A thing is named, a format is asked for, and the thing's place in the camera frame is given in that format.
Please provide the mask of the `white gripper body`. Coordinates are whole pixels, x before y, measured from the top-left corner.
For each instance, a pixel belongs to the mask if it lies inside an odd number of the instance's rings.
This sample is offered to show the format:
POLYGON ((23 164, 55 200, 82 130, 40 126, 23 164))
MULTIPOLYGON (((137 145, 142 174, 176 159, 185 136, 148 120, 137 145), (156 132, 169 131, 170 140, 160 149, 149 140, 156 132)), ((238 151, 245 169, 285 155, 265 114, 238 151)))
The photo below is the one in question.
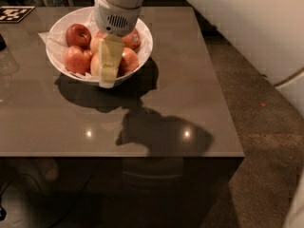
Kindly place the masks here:
POLYGON ((142 0, 94 0, 94 17, 99 30, 124 37, 137 24, 142 0))

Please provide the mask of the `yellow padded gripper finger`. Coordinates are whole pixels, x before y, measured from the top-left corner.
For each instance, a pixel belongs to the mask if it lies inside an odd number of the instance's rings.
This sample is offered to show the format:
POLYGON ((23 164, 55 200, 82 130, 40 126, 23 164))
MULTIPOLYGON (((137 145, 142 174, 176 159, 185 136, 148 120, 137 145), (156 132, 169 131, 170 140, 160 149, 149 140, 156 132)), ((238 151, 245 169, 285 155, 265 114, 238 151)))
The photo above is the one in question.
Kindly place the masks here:
POLYGON ((124 42, 120 36, 107 34, 99 43, 99 86, 112 88, 122 60, 124 42))

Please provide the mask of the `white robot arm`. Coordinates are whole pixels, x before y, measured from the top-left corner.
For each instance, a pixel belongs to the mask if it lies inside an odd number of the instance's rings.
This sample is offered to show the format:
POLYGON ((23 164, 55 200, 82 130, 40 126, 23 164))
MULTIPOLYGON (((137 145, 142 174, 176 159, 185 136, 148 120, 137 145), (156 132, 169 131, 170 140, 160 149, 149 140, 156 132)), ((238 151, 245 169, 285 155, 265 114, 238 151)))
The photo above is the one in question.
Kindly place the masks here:
POLYGON ((245 158, 209 212, 199 198, 168 228, 303 228, 303 0, 186 4, 207 41, 245 158))

